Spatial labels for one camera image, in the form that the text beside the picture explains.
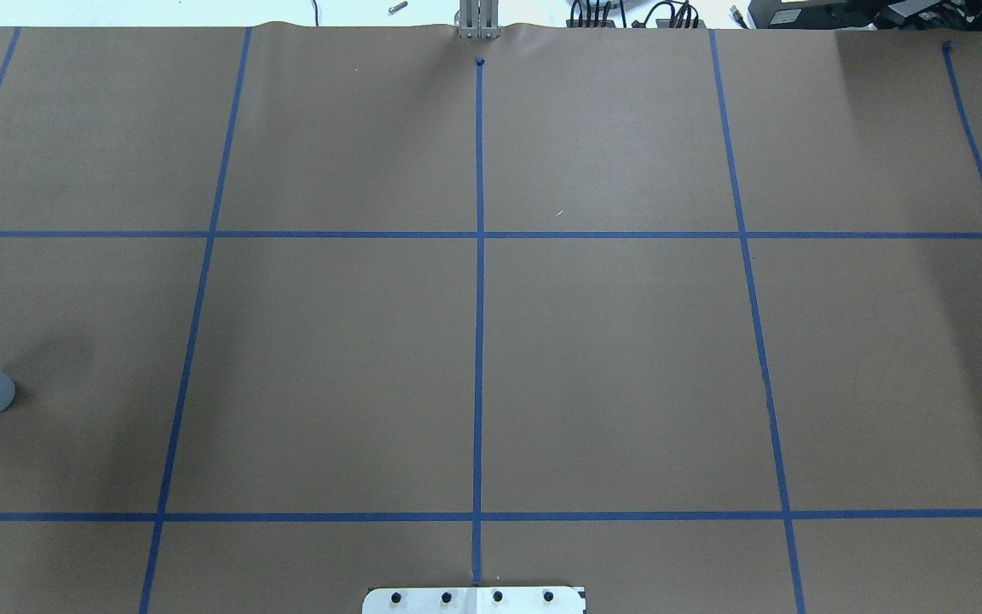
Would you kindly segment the aluminium frame post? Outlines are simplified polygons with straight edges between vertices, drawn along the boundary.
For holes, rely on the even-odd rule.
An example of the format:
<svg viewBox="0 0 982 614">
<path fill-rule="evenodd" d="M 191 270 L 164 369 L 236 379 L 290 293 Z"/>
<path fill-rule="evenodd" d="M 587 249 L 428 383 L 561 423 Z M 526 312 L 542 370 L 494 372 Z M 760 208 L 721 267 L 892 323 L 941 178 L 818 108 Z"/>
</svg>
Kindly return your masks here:
<svg viewBox="0 0 982 614">
<path fill-rule="evenodd" d="M 495 40 L 501 35 L 498 0 L 461 0 L 456 13 L 459 38 Z"/>
</svg>

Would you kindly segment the white pedestal column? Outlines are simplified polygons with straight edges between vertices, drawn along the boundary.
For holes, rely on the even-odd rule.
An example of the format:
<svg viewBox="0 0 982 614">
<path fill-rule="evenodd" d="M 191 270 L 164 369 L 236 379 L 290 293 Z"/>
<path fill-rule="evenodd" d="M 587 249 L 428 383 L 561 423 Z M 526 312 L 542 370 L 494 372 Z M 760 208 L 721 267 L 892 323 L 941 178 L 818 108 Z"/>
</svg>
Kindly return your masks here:
<svg viewBox="0 0 982 614">
<path fill-rule="evenodd" d="M 367 592 L 362 613 L 586 613 L 570 586 L 410 587 Z"/>
</svg>

